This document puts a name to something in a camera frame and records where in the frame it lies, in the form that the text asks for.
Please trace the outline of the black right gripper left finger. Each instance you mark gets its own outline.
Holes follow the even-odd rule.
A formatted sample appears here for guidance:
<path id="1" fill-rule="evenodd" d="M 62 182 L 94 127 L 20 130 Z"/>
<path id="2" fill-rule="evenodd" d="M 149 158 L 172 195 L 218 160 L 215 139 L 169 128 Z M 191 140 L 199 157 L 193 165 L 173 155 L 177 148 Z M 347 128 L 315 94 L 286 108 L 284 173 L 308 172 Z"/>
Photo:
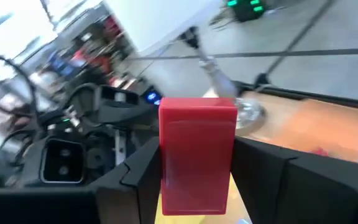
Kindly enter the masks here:
<path id="1" fill-rule="evenodd" d="M 0 223 L 153 223 L 160 179 L 154 137 L 86 186 L 0 188 Z"/>

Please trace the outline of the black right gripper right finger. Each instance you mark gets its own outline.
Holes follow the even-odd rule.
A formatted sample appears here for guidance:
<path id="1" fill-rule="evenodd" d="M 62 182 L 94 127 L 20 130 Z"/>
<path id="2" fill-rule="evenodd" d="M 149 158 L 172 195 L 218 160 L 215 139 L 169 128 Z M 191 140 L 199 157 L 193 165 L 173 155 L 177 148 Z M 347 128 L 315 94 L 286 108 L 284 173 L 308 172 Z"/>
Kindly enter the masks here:
<path id="1" fill-rule="evenodd" d="M 358 224 L 358 163 L 245 138 L 231 174 L 253 223 Z"/>

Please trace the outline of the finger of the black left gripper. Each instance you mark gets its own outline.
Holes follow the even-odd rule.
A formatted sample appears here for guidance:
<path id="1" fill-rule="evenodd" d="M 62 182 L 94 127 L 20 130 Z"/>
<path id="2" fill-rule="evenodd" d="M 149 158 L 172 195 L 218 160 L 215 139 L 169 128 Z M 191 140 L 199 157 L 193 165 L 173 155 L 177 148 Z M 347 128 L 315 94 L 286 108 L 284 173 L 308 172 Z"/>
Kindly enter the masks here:
<path id="1" fill-rule="evenodd" d="M 156 106 L 136 92 L 101 85 L 98 90 L 98 121 L 103 124 L 151 124 Z"/>

